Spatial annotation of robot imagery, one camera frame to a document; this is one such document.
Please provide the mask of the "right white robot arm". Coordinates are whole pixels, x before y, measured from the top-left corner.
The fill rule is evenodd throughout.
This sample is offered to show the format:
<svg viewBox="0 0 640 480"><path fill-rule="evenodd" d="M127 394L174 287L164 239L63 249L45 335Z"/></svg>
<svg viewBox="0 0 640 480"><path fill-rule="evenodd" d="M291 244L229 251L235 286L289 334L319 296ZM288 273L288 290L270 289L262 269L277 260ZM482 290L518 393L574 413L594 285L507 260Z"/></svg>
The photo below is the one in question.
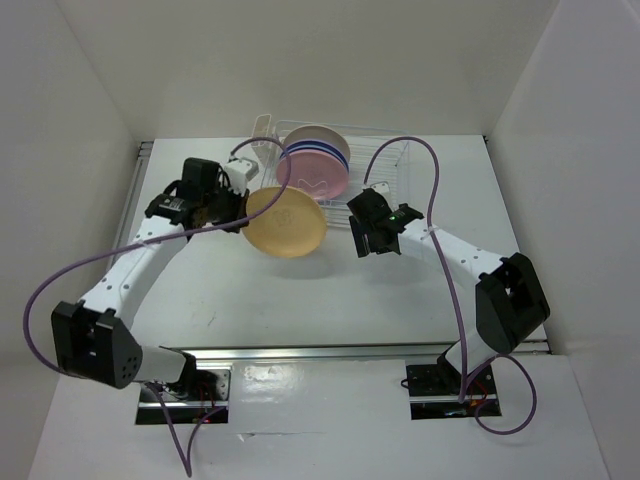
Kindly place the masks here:
<svg viewBox="0 0 640 480"><path fill-rule="evenodd" d="M532 261L476 247L429 222L403 203L389 206L367 188L348 202L357 254L395 253L438 267L452 296L459 340L437 362L440 386L460 393L473 373L498 355L509 355L550 316Z"/></svg>

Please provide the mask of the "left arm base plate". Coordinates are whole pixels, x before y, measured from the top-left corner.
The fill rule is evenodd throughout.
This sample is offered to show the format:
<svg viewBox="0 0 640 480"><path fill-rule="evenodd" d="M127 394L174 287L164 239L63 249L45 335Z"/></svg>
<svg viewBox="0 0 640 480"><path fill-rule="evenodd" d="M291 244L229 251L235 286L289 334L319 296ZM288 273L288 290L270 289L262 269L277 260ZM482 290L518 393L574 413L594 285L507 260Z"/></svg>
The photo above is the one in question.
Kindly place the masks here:
<svg viewBox="0 0 640 480"><path fill-rule="evenodd" d="M161 398L169 417L176 425L227 424L231 368L215 365L198 368L195 383L189 390L178 391L175 386L155 383L153 389L142 386L140 390L135 424L138 426L165 425L166 418Z"/></svg>

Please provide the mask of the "cream plate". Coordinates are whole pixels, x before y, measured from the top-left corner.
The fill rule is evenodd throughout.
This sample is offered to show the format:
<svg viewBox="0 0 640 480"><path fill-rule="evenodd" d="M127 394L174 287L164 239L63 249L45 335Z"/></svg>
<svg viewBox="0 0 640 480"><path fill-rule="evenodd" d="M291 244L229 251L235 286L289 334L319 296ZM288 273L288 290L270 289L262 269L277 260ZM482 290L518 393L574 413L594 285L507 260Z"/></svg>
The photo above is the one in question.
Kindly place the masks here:
<svg viewBox="0 0 640 480"><path fill-rule="evenodd" d="M327 126L309 124L295 128L284 138L284 145L287 147L291 143L302 139L316 139L329 142L340 149L346 157L351 156L351 150L345 138Z"/></svg>

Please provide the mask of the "blue plate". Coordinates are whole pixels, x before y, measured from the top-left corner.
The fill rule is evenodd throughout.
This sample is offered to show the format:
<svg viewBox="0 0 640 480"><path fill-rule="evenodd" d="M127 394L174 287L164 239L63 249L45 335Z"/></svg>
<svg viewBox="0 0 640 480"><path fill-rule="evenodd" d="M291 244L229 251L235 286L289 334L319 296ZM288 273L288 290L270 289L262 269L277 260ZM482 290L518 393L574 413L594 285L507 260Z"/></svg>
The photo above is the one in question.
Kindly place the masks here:
<svg viewBox="0 0 640 480"><path fill-rule="evenodd" d="M315 142L315 143L302 142L302 143L296 143L287 147L287 151L290 154L293 154L295 152L302 151L302 150L318 150L327 154L331 154L343 164L346 170L349 170L349 164L346 160L346 157L339 150L337 150L336 148L334 148L329 144L324 144L322 142Z"/></svg>

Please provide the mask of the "orange plate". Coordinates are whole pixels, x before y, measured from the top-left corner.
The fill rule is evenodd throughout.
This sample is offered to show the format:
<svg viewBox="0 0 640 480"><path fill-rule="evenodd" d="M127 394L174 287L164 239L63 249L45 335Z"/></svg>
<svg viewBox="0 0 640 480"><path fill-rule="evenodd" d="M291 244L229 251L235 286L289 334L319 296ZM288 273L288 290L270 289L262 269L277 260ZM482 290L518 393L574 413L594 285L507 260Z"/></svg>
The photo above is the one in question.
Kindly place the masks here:
<svg viewBox="0 0 640 480"><path fill-rule="evenodd" d="M297 258L324 241L327 220L318 203L303 190L287 187L265 213L242 229L247 241L270 256Z"/></svg>

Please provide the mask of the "purple plate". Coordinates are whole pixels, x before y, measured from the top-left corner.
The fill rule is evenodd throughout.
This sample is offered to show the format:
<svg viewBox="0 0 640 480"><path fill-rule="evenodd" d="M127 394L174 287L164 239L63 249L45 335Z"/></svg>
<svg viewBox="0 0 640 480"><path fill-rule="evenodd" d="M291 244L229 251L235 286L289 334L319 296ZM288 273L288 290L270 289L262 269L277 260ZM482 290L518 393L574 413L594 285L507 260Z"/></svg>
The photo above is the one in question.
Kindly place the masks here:
<svg viewBox="0 0 640 480"><path fill-rule="evenodd" d="M315 142L322 142L322 143L324 143L324 144L329 144L329 145L333 146L334 148L336 148L337 150L339 150L339 151L340 151L340 152L345 156L345 154L344 154L340 149L338 149L335 145L333 145L333 144L331 144L331 143L329 143L329 142L323 141L323 140L316 140L316 139L302 139L302 140L299 140L299 141L296 141L296 142L291 143L291 144L290 144L290 145L288 145L287 147L289 147L289 146L291 146L291 145L293 145L293 144L296 144L296 143L302 143L302 142L313 142L313 143L315 143Z"/></svg>

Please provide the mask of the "pink plate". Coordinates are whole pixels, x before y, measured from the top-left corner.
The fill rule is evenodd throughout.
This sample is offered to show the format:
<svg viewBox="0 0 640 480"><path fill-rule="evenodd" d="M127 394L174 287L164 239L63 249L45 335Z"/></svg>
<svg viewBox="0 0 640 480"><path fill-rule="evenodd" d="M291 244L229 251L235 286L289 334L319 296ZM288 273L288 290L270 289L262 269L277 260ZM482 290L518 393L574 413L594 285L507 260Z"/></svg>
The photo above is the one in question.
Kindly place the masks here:
<svg viewBox="0 0 640 480"><path fill-rule="evenodd" d="M290 187L304 190L314 199L330 200L340 196L349 183L343 162L333 154L303 149L290 154Z"/></svg>

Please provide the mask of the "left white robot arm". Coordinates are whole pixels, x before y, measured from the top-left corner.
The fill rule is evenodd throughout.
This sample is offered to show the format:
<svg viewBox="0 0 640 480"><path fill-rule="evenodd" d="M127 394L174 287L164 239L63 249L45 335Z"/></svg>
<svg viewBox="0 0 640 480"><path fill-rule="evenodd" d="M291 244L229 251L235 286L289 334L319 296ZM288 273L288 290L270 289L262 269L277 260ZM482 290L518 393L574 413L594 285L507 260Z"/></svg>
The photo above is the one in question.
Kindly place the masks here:
<svg viewBox="0 0 640 480"><path fill-rule="evenodd" d="M143 300L172 258L206 224L239 232L248 183L258 164L233 158L226 164L188 158L180 179L148 205L130 247L76 303L59 303L51 315L58 367L66 374L122 389L153 382L176 399L198 388L193 355L167 347L143 347L131 328Z"/></svg>

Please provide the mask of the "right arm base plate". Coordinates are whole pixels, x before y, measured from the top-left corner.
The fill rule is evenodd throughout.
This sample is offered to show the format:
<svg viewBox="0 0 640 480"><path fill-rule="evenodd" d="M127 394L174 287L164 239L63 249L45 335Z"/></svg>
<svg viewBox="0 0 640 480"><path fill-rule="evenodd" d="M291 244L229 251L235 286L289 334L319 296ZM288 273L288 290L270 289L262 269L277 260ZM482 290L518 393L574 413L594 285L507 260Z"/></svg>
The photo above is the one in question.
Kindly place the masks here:
<svg viewBox="0 0 640 480"><path fill-rule="evenodd" d="M473 418L477 411L480 417L501 415L491 367L470 383L462 403L458 401L460 382L449 385L436 364L407 365L400 385L408 392L412 420Z"/></svg>

